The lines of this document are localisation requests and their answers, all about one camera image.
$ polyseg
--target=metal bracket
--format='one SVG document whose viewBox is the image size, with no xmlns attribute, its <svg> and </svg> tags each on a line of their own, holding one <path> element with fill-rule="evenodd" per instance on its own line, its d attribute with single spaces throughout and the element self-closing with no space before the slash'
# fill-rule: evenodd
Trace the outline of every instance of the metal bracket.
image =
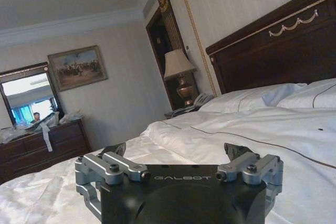
<svg viewBox="0 0 336 224">
<path fill-rule="evenodd" d="M 237 174 L 242 173 L 243 181 L 249 185 L 258 185 L 263 180 L 266 187 L 266 206 L 267 215 L 275 203 L 275 197 L 282 192 L 282 176 L 284 162 L 280 157 L 266 155 L 257 160 L 258 154 L 251 152 L 244 153 L 228 164 L 219 165 L 216 177 L 223 182 L 236 180 Z"/>
<path fill-rule="evenodd" d="M 129 180 L 147 181 L 150 178 L 148 169 L 143 164 L 137 164 L 113 152 L 106 152 L 102 159 L 87 154 L 75 161 L 76 191 L 84 196 L 85 205 L 101 221 L 101 203 L 96 189 L 91 185 L 96 182 L 96 188 L 105 180 L 109 185 L 123 182 L 124 173 Z"/>
</svg>

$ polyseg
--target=ceiling molding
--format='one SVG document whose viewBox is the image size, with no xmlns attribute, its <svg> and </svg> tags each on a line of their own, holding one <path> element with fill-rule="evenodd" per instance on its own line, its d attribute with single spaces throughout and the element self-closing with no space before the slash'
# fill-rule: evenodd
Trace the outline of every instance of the ceiling molding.
<svg viewBox="0 0 336 224">
<path fill-rule="evenodd" d="M 143 20 L 138 8 L 57 20 L 0 30 L 0 47 L 22 44 L 56 36 L 81 33 L 135 20 Z"/>
</svg>

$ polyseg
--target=pillowcase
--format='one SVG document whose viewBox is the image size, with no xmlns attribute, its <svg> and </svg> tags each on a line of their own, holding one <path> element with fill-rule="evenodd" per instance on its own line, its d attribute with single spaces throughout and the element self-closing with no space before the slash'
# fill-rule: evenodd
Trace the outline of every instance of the pillowcase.
<svg viewBox="0 0 336 224">
<path fill-rule="evenodd" d="M 286 83 L 254 89 L 238 90 L 214 98 L 200 108 L 204 112 L 232 113 L 254 108 L 276 106 L 280 100 L 307 84 Z"/>
<path fill-rule="evenodd" d="M 336 108 L 336 78 L 312 82 L 278 104 L 283 108 Z"/>
</svg>

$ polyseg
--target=lamp shade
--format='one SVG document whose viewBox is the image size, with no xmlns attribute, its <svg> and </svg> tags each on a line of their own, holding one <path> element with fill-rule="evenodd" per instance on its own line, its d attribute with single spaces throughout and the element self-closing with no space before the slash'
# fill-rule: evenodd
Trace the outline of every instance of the lamp shade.
<svg viewBox="0 0 336 224">
<path fill-rule="evenodd" d="M 193 72 L 196 68 L 188 61 L 182 49 L 170 51 L 165 54 L 166 70 L 164 79 L 177 77 L 187 72 Z"/>
</svg>

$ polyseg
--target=picture frame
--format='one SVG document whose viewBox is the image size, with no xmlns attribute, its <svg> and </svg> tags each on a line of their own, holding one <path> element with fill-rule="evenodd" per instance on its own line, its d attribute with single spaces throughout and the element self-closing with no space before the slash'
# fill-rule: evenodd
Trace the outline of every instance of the picture frame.
<svg viewBox="0 0 336 224">
<path fill-rule="evenodd" d="M 97 45 L 48 55 L 59 91 L 107 79 Z"/>
</svg>

